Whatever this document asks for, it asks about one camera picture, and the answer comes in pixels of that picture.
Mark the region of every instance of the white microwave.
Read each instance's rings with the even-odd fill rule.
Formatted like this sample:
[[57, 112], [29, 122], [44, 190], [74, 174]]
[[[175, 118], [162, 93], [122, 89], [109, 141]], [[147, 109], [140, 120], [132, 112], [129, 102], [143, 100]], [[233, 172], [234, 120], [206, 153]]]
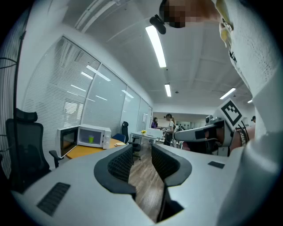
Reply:
[[77, 146], [78, 126], [58, 129], [55, 138], [55, 150], [62, 158]]
[[111, 129], [100, 126], [82, 124], [78, 129], [78, 145], [89, 147], [110, 147]]

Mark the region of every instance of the cup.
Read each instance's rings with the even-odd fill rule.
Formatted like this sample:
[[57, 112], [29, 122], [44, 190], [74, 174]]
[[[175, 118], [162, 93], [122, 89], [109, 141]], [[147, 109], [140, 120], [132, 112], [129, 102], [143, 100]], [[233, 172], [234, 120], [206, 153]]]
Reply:
[[93, 140], [94, 140], [94, 136], [89, 135], [88, 136], [88, 142], [93, 143]]

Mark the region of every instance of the wooden table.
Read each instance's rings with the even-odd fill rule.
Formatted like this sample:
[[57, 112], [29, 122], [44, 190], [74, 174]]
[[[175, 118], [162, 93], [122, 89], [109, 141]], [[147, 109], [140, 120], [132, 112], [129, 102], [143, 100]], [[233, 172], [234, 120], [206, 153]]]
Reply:
[[[115, 146], [116, 143], [121, 143], [121, 141], [111, 138], [109, 148], [116, 147]], [[103, 149], [101, 147], [87, 147], [87, 146], [78, 145], [73, 150], [71, 150], [66, 156], [69, 159], [72, 159], [72, 158], [78, 158], [78, 157], [81, 157], [81, 156], [85, 156], [85, 155], [88, 155], [88, 154], [97, 153], [97, 152], [100, 152], [100, 151], [103, 151], [103, 150], [105, 150], [105, 149]]]

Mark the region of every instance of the gray surface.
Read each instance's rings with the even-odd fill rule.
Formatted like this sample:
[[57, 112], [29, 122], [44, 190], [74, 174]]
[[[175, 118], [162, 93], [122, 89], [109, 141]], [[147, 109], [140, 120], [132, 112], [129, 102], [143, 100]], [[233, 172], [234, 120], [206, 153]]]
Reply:
[[[235, 178], [243, 149], [233, 150], [228, 158], [163, 144], [160, 146], [187, 159], [192, 165], [192, 173], [182, 185], [168, 188], [171, 199], [183, 206], [184, 210], [159, 225], [215, 225], [220, 206]], [[225, 167], [219, 169], [208, 165], [211, 161], [225, 163]]]
[[[25, 203], [36, 206], [57, 183], [70, 184], [68, 192], [52, 219], [61, 225], [152, 225], [153, 221], [138, 207], [131, 195], [113, 194], [95, 179], [93, 169], [98, 160], [123, 147], [104, 150], [66, 162], [52, 171], [24, 193]], [[52, 225], [50, 216], [41, 217], [45, 225]]]

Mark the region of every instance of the floor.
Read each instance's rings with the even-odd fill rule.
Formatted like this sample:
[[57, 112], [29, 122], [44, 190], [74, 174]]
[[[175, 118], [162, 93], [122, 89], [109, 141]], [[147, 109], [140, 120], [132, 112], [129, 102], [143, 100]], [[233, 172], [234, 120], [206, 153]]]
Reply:
[[134, 157], [129, 184], [136, 187], [137, 205], [156, 222], [163, 195], [164, 183], [151, 162], [151, 147], [145, 142], [138, 153], [141, 160]]

